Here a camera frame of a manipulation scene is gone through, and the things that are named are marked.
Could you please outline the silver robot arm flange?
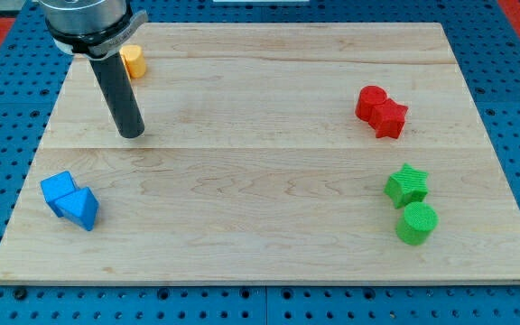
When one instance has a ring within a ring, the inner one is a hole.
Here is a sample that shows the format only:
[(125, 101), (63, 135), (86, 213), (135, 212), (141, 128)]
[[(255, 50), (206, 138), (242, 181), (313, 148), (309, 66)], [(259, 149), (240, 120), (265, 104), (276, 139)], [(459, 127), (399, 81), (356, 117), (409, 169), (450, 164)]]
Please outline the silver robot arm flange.
[(38, 0), (56, 46), (69, 55), (103, 60), (117, 52), (148, 22), (145, 10), (128, 0)]

